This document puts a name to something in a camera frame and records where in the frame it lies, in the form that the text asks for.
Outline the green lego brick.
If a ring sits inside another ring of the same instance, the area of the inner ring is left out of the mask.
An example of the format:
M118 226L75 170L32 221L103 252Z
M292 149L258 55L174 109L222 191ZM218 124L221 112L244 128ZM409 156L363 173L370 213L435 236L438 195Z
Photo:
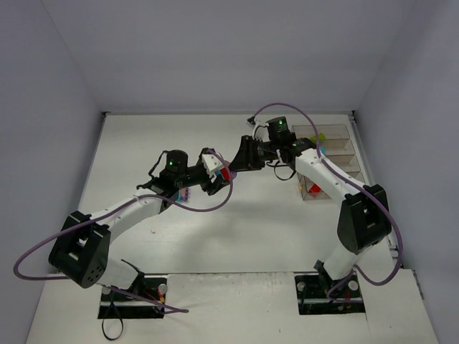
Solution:
M314 135L314 136L311 136L309 139L313 142L318 141L319 143L322 143L326 140L326 136L323 133L319 133L318 137Z

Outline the red rounded lego brick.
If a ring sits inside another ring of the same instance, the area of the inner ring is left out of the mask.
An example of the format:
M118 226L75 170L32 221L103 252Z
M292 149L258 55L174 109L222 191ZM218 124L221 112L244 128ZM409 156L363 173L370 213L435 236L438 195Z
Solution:
M308 190L308 193L313 196L317 196L321 192L322 192L321 188L316 183L314 183Z

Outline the teal lego base brick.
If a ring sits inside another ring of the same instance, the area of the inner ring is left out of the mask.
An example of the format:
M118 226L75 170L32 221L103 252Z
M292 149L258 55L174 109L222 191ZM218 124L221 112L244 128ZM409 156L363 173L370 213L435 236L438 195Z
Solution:
M217 171L215 173L215 181L224 181L224 178L223 178L222 173L220 171Z

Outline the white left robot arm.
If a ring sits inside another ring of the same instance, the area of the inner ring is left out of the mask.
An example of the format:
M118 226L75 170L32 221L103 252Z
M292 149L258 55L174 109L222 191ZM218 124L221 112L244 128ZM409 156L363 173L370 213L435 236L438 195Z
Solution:
M166 165L149 181L136 187L134 195L94 214L75 211L68 216L49 254L48 261L82 288L104 285L128 290L141 271L126 261L109 256L110 245L124 232L145 219L159 215L177 203L180 191L200 185L213 194L231 182L224 159L212 149L202 150L197 164L189 166L182 150L165 151Z

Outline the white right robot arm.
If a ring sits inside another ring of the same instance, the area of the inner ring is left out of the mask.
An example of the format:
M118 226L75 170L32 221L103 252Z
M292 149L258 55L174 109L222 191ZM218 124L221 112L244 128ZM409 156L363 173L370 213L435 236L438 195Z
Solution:
M268 132L268 140L259 135L260 128ZM366 250L392 231L385 190L379 185L368 186L341 170L317 149L316 142L290 131L284 117L256 125L252 135L242 136L229 169L259 171L275 160L309 178L339 205L338 244L319 270L333 281L343 279Z

